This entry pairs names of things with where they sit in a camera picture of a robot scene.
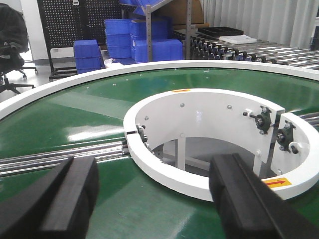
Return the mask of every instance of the white wall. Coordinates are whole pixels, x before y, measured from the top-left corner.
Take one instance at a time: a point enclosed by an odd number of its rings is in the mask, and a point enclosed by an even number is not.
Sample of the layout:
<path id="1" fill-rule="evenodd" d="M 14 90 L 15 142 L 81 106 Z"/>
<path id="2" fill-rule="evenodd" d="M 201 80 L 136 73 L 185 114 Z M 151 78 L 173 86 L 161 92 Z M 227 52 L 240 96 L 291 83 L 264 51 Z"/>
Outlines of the white wall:
<path id="1" fill-rule="evenodd" d="M 20 0 L 1 0 L 0 2 L 8 4 L 10 7 L 17 11 L 22 11 Z"/>
<path id="2" fill-rule="evenodd" d="M 48 59 L 37 0 L 21 0 L 34 60 Z"/>

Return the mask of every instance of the cardboard box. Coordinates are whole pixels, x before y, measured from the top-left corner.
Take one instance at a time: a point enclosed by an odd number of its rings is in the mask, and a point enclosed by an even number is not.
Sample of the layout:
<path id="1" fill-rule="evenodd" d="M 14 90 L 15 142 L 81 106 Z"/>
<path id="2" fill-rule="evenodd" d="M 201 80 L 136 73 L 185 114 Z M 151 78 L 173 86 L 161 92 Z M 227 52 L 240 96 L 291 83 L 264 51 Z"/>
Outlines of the cardboard box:
<path id="1" fill-rule="evenodd" d="M 155 11 L 155 15 L 171 17 L 173 25 L 185 25 L 186 5 L 187 2 L 185 0 L 173 0 Z M 204 23 L 203 10 L 201 8 L 200 0 L 193 0 L 192 2 L 191 22 L 192 24 Z"/>

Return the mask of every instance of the metal shelving rack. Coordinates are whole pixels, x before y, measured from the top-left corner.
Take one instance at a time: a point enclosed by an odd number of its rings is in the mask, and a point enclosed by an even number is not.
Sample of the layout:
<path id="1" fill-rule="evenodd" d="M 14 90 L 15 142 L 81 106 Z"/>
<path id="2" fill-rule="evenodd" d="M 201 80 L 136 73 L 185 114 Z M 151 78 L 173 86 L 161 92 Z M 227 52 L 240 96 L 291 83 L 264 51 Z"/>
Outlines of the metal shelving rack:
<path id="1" fill-rule="evenodd" d="M 142 8 L 145 18 L 146 18 L 146 32 L 147 32 L 147 46 L 148 46 L 148 61 L 152 62 L 152 12 L 158 10 L 162 6 L 170 3 L 173 0 L 159 0 L 153 5 L 139 6 Z M 186 48 L 186 60 L 190 59 L 190 30 L 191 30 L 191 8 L 192 0 L 185 0 L 187 3 L 187 13 L 186 13 L 186 32 L 185 32 L 185 48 Z"/>

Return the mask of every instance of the pegboard panel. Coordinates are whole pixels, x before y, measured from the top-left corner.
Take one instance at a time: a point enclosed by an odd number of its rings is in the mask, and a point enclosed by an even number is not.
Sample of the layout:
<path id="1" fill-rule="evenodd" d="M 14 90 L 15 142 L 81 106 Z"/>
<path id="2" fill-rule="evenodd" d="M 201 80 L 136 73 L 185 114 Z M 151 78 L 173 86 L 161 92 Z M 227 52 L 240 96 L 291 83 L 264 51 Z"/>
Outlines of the pegboard panel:
<path id="1" fill-rule="evenodd" d="M 105 19 L 121 18 L 118 0 L 38 0 L 48 49 L 72 47 L 75 40 L 105 43 Z"/>
<path id="2" fill-rule="evenodd" d="M 105 43 L 105 19 L 121 18 L 118 0 L 86 0 L 89 34 L 99 43 Z"/>

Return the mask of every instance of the red arrow sticker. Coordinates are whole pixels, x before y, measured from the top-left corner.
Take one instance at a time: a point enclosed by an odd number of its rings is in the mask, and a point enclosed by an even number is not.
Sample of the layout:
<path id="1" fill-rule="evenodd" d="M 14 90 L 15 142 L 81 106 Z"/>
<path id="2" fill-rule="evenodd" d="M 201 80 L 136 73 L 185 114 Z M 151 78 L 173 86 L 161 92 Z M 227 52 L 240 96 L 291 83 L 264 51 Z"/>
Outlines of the red arrow sticker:
<path id="1" fill-rule="evenodd" d="M 263 182 L 270 188 L 277 188 L 277 187 L 291 185 L 291 182 L 289 182 L 287 178 L 269 179 L 269 180 L 263 180 Z"/>

